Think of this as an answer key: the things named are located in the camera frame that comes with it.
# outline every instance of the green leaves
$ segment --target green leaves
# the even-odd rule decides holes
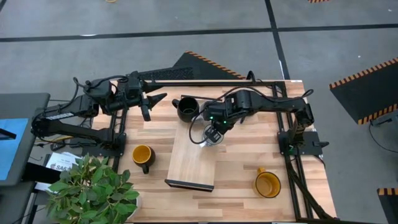
[[[124,223],[137,209],[131,200],[139,194],[128,182],[128,170],[117,174],[107,163],[108,158],[85,156],[61,172],[60,181],[50,186],[57,193],[48,192],[48,215],[62,224]]]
[[[120,213],[120,215],[125,215],[129,213],[129,209],[125,204],[119,203],[115,206],[116,211]]]
[[[128,200],[134,200],[138,197],[139,193],[136,191],[128,190],[126,193],[124,193],[124,196]]]
[[[49,189],[50,189],[51,191],[53,191],[53,192],[58,192],[58,191],[60,191],[60,190],[62,190],[62,189],[66,189],[66,188],[68,188],[68,187],[69,187],[68,184],[65,184],[65,183],[63,183],[63,182],[58,181],[58,182],[55,182],[54,184],[52,184],[52,185],[49,187]]]
[[[125,190],[130,190],[131,187],[132,187],[132,183],[125,183],[121,186],[121,188],[125,189]]]
[[[92,219],[97,215],[97,211],[88,211],[80,215],[82,219]]]
[[[79,202],[80,204],[84,204],[87,201],[87,193],[83,191],[80,196],[79,196]]]
[[[72,210],[77,212],[77,213],[83,213],[83,210],[79,206],[77,206],[75,204],[72,204]]]
[[[111,197],[111,199],[113,199],[115,201],[122,200],[123,198],[124,198],[124,195],[121,193],[112,194],[112,197]]]
[[[93,175],[93,184],[97,183],[103,174],[104,171],[102,169],[97,169]]]
[[[130,178],[130,171],[129,170],[125,170],[122,173],[122,183],[126,183]]]
[[[105,188],[105,193],[106,193],[106,195],[110,195],[111,193],[112,193],[112,191],[113,191],[113,188],[112,188],[112,186],[110,186],[109,184],[106,186],[106,188]]]
[[[108,219],[106,219],[105,217],[101,217],[99,220],[92,222],[90,224],[106,224],[108,223]]]
[[[94,201],[94,200],[97,199],[97,194],[94,192],[94,190],[89,189],[87,191],[87,199],[90,200],[90,201]]]
[[[71,203],[78,203],[78,202],[79,202],[79,199],[76,198],[76,197],[71,197],[71,198],[70,198],[70,201],[71,201]]]
[[[129,213],[133,213],[137,209],[137,205],[126,204],[127,210]]]
[[[71,181],[72,178],[70,177],[70,174],[68,171],[62,171],[60,174],[60,179],[64,180],[65,182],[69,182],[69,181]]]
[[[102,160],[102,162],[101,162],[101,165],[106,165],[106,164],[108,164],[108,157],[105,157],[103,160]]]

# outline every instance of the concrete floor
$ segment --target concrete floor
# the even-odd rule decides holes
[[[398,23],[396,0],[271,0],[278,27]],[[192,29],[269,28],[261,0],[126,1],[8,0],[0,12],[0,38],[113,34]],[[328,84],[397,56],[398,29],[280,32],[291,79],[303,80],[324,149],[326,172],[338,216],[386,223],[376,189],[397,187],[398,155],[382,151],[367,126],[358,126]],[[0,42],[1,93],[49,92],[67,100],[72,77],[81,81],[169,67],[186,50],[196,51],[239,73],[281,79],[272,33],[182,35],[124,39]],[[397,127],[374,128],[390,148]],[[40,157],[48,149],[34,148]],[[39,212],[36,224],[48,223]]]

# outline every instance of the butcher block tabletop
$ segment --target butcher block tabletop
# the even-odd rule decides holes
[[[301,81],[289,80],[285,84],[288,97],[301,96],[305,91]],[[140,108],[130,108],[126,120],[126,147],[119,161],[118,172],[130,170],[129,181],[134,183],[134,189],[139,192],[142,207],[128,222],[295,221],[284,157],[280,155],[277,142],[279,127],[275,113],[256,113],[246,118],[243,124],[236,123],[225,134],[215,154],[215,173],[210,174],[214,175],[212,192],[172,188],[165,183],[179,122],[172,100],[180,99],[181,95],[217,98],[231,88],[173,86],[153,91],[148,95],[167,93],[167,96],[152,109],[152,121],[149,122],[144,122]],[[271,89],[264,86],[256,88],[272,96]],[[285,127],[288,127],[286,117],[283,117]],[[110,119],[110,116],[99,114],[94,118],[93,128],[108,128]],[[140,144],[150,146],[156,153],[156,161],[146,175],[131,157],[132,150]],[[302,156],[302,162],[309,191],[325,211],[335,217],[323,164],[314,156]],[[257,176],[258,167],[264,167],[280,179],[282,190],[275,198],[260,198],[253,192],[252,182]],[[299,189],[297,195],[301,215],[305,217]]]

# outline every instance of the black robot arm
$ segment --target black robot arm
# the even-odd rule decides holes
[[[112,91],[113,84],[109,81],[111,78],[120,78],[116,91]],[[86,85],[80,84],[76,78],[73,79],[77,87],[83,88],[84,95],[74,97],[71,102],[63,105],[48,107],[44,110],[38,110],[32,121],[32,133],[43,138],[54,134],[73,136],[76,138],[92,139],[98,144],[111,149],[117,146],[118,135],[111,128],[94,130],[70,124],[64,124],[60,120],[73,116],[92,118],[98,115],[99,108],[104,114],[115,115],[117,111],[127,109],[133,106],[141,107],[142,116],[145,121],[150,121],[149,110],[156,103],[162,100],[167,94],[155,96],[144,96],[144,93],[150,93],[161,88],[153,86],[139,78],[138,72],[133,72],[126,76],[114,76],[86,81]]]
[[[211,121],[211,130],[205,135],[213,142],[215,136],[231,130],[240,119],[257,112],[286,112],[296,117],[289,133],[289,144],[301,147],[305,128],[313,124],[311,107],[302,97],[276,98],[260,95],[251,90],[239,90],[225,96],[224,102],[205,103],[203,118]]]

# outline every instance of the yellow mug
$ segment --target yellow mug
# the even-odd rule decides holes
[[[274,198],[279,195],[280,180],[275,174],[267,172],[265,168],[260,167],[257,170],[257,178],[253,181],[252,187],[257,195],[265,198]]]

